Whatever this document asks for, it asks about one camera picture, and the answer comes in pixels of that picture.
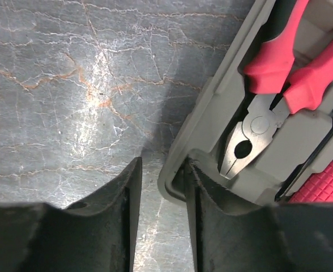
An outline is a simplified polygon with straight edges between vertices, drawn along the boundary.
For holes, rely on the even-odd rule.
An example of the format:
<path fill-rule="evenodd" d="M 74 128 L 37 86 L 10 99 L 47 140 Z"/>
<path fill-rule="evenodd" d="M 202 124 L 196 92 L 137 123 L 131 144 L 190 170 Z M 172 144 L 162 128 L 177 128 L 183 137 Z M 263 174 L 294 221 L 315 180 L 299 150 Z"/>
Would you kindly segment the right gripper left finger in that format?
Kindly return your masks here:
<path fill-rule="evenodd" d="M 0 203 L 0 271 L 132 271 L 141 189 L 136 157 L 65 209 Z"/>

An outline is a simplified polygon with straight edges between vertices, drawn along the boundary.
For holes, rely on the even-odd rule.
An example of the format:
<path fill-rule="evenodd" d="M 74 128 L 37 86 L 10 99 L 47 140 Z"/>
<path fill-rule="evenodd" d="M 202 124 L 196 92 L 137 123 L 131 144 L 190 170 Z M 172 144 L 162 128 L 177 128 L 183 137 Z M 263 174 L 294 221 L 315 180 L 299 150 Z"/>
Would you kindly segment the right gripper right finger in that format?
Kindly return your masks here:
<path fill-rule="evenodd" d="M 196 271 L 333 271 L 333 203 L 258 206 L 183 173 Z"/>

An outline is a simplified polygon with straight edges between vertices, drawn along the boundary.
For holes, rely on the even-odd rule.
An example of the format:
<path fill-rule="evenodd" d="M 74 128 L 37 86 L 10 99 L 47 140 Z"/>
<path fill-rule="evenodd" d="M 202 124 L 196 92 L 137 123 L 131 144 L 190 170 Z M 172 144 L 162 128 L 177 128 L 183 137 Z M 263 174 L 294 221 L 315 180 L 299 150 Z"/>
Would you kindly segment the grey plastic tool case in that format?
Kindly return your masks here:
<path fill-rule="evenodd" d="M 216 74 L 206 82 L 183 123 L 157 181 L 159 192 L 168 201 L 185 203 L 183 165 L 190 158 L 214 182 L 238 197 L 254 205 L 273 203 L 283 182 L 332 128 L 333 81 L 317 109 L 289 115 L 266 149 L 234 178 L 228 180 L 219 172 L 227 137 L 244 119 L 254 98 L 244 67 L 259 52 L 261 28 L 275 2 L 253 4 Z M 307 2 L 294 41 L 292 71 L 311 63 L 333 39 L 333 1 Z M 332 161 L 333 136 L 282 200 L 289 200 L 310 175 L 323 172 Z"/>

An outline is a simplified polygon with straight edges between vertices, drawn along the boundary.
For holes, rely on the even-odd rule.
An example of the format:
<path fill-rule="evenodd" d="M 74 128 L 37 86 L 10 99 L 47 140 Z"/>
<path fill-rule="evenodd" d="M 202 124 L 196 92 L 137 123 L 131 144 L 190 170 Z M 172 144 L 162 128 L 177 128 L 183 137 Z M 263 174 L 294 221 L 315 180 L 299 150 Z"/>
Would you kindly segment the large red screwdriver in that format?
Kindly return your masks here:
<path fill-rule="evenodd" d="M 292 189 L 292 186 L 302 176 L 307 167 L 315 160 L 325 145 L 333 136 L 333 122 L 332 128 L 328 131 L 327 135 L 323 138 L 321 143 L 313 150 L 311 155 L 289 175 L 283 182 L 282 187 L 276 193 L 274 201 L 280 202 L 285 198 L 287 193 Z M 325 170 L 318 174 L 312 174 L 299 188 L 298 191 L 290 197 L 289 203 L 300 202 L 333 202 L 333 161 L 328 164 Z"/>

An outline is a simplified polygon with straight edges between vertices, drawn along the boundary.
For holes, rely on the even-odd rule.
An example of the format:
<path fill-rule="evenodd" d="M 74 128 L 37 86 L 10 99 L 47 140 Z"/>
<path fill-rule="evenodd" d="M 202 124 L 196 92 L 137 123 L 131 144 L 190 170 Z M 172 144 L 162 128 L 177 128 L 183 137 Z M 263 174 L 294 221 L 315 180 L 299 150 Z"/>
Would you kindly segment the red black pliers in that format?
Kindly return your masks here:
<path fill-rule="evenodd" d="M 244 67 L 254 98 L 227 137 L 219 169 L 228 180 L 266 149 L 289 115 L 317 109 L 333 81 L 333 39 L 311 63 L 291 70 L 294 41 L 307 5 L 307 1 L 276 1 L 261 28 L 259 52 Z"/>

